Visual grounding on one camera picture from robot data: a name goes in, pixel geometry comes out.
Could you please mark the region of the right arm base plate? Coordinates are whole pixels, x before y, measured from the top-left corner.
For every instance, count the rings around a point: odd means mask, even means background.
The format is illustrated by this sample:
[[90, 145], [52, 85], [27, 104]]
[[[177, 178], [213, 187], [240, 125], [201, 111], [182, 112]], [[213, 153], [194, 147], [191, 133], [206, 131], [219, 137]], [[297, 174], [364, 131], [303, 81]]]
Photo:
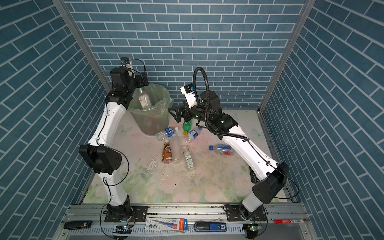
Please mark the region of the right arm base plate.
[[267, 214], [264, 207], [258, 207], [253, 212], [249, 212], [242, 204], [238, 205], [223, 205], [223, 210], [226, 213], [227, 221], [240, 222], [240, 221], [266, 221]]

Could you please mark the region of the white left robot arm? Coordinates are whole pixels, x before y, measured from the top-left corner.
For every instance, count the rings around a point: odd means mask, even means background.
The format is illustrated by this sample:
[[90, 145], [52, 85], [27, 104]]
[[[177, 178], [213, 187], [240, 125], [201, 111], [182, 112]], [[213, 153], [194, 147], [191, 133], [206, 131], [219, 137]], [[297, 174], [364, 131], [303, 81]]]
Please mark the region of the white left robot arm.
[[86, 164], [102, 180], [110, 196], [107, 210], [129, 215], [132, 212], [120, 176], [120, 166], [125, 155], [113, 149], [112, 144], [118, 125], [133, 99], [134, 91], [149, 85], [146, 72], [137, 73], [129, 67], [116, 67], [110, 71], [112, 90], [105, 99], [103, 116], [87, 144], [80, 145], [79, 153]]

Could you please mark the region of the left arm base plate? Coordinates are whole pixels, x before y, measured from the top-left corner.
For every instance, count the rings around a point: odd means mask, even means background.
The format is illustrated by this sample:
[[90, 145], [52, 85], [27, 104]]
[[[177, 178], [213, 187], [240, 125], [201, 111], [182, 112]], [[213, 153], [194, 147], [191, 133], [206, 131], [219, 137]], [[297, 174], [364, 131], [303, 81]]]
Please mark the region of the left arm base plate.
[[143, 223], [146, 221], [148, 206], [132, 206], [126, 211], [104, 210], [106, 223]]

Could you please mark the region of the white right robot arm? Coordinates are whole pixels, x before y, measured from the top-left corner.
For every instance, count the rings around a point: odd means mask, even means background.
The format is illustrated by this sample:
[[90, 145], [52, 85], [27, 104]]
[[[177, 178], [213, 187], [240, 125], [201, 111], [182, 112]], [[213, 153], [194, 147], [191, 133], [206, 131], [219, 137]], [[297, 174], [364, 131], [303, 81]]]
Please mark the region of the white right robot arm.
[[192, 83], [181, 88], [185, 96], [179, 108], [169, 108], [176, 122], [196, 119], [203, 122], [204, 128], [232, 147], [257, 175], [258, 182], [239, 204], [243, 218], [249, 219], [259, 207], [269, 204], [285, 186], [289, 178], [289, 167], [285, 163], [265, 154], [244, 133], [238, 122], [223, 113], [220, 98], [210, 90], [205, 70], [197, 67]]

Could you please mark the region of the blue red label bottle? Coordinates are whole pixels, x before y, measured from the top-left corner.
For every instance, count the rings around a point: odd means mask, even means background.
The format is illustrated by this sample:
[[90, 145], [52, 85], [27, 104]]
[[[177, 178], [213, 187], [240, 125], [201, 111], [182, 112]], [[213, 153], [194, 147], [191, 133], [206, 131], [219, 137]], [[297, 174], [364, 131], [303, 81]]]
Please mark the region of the blue red label bottle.
[[209, 150], [219, 155], [234, 156], [235, 150], [229, 145], [217, 144], [215, 146], [209, 146]]

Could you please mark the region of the large clear green cap bottle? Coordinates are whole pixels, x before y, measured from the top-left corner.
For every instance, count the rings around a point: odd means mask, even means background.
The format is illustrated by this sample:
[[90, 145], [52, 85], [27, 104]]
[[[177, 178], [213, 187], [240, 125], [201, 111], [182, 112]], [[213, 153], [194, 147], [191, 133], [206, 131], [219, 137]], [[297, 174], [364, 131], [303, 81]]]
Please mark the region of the large clear green cap bottle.
[[139, 88], [139, 102], [143, 110], [150, 109], [152, 107], [150, 96], [144, 88]]

